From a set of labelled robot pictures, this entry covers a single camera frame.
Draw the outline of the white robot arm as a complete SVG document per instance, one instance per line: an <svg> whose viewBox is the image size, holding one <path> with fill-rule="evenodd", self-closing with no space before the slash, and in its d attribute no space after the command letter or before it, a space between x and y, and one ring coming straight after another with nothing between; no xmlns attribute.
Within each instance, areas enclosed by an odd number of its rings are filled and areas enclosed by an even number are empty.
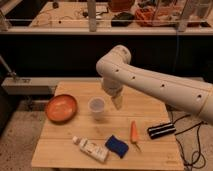
<svg viewBox="0 0 213 171"><path fill-rule="evenodd" d="M117 45L96 63L108 95L120 95L127 85L213 125L213 84L140 69L130 61L130 51Z"/></svg>

